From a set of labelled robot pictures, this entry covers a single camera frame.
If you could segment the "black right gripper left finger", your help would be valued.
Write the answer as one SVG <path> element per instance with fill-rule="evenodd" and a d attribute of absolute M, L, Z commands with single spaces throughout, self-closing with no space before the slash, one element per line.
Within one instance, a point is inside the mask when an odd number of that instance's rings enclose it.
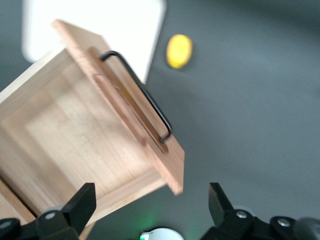
<path fill-rule="evenodd" d="M 17 218 L 0 220 L 2 240 L 78 240 L 97 207 L 94 183 L 85 183 L 61 208 L 47 210 L 21 225 Z"/>

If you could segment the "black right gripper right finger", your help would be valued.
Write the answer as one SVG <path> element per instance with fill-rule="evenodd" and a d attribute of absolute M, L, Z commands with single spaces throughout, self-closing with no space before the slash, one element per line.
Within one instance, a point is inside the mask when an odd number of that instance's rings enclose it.
<path fill-rule="evenodd" d="M 244 209 L 234 208 L 217 182 L 209 184 L 208 208 L 214 226 L 202 240 L 296 240 L 296 220 L 274 216 L 264 222 Z"/>

